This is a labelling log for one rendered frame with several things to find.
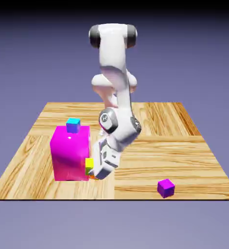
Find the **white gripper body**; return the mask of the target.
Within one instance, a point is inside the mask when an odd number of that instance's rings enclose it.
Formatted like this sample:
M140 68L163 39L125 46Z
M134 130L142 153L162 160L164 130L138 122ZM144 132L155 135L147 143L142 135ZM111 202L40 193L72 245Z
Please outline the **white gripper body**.
M100 149L100 143L93 146L93 174L97 179L105 179L110 173L119 167L119 152L110 148L107 144Z

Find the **large magenta box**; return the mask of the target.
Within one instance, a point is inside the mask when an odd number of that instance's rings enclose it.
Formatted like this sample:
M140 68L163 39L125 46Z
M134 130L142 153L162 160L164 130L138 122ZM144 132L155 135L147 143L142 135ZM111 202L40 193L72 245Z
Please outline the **large magenta box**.
M57 126L50 141L54 179L56 181L88 181L85 159L90 155L90 127L81 126L78 133L68 133Z

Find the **small purple cube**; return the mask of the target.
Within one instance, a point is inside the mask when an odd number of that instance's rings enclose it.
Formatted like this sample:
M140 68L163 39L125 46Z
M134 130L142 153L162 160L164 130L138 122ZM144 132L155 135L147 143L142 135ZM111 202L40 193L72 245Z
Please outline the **small purple cube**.
M174 195L175 185L169 179L164 179L158 182L157 191L162 198L167 198Z

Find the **small yellow cube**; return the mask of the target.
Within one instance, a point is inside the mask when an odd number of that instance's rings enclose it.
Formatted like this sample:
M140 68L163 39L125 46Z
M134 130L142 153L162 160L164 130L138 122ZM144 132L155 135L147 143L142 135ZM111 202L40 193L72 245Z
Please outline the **small yellow cube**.
M93 158L85 158L85 175L88 175L89 170L93 169L94 160Z

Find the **small cyan cube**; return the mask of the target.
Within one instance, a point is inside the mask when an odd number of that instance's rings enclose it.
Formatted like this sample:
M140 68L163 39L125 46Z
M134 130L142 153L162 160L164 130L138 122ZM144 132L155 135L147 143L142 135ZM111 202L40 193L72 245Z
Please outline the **small cyan cube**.
M79 118L69 118L66 122L66 129L68 133L78 133L80 131L80 119Z

